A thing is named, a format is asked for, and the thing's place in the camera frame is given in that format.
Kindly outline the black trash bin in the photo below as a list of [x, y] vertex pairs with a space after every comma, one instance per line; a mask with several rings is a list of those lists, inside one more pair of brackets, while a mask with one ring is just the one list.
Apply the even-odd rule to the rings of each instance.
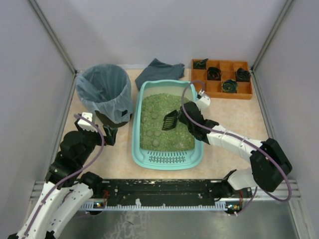
[[95, 111], [95, 114], [96, 114], [97, 118], [101, 121], [101, 123], [103, 125], [108, 125], [111, 128], [120, 128], [120, 127], [123, 127], [124, 125], [126, 125], [128, 123], [127, 121], [123, 121], [121, 123], [114, 123], [106, 115], [100, 113], [99, 111]]

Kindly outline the black litter scoop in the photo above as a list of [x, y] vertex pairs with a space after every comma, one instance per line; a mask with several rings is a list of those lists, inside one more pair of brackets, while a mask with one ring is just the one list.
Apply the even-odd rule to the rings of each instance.
[[162, 130], [168, 131], [176, 128], [177, 122], [179, 121], [180, 111], [174, 110], [163, 118]]

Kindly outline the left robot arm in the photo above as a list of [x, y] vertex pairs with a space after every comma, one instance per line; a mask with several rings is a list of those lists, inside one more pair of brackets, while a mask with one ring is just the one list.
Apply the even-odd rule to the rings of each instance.
[[50, 165], [39, 199], [23, 227], [10, 239], [57, 239], [80, 207], [102, 192], [103, 179], [83, 173], [96, 146], [113, 146], [117, 128], [75, 122], [76, 131], [65, 134], [60, 150]]

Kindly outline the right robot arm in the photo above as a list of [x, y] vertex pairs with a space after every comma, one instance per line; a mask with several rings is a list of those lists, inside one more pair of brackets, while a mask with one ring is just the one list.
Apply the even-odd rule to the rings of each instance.
[[249, 168], [234, 170], [225, 176], [234, 190], [259, 187], [274, 192], [292, 171], [291, 163], [273, 138], [260, 141], [229, 131], [219, 123], [205, 119], [194, 102], [180, 107], [178, 119], [195, 139], [219, 146], [250, 163]]

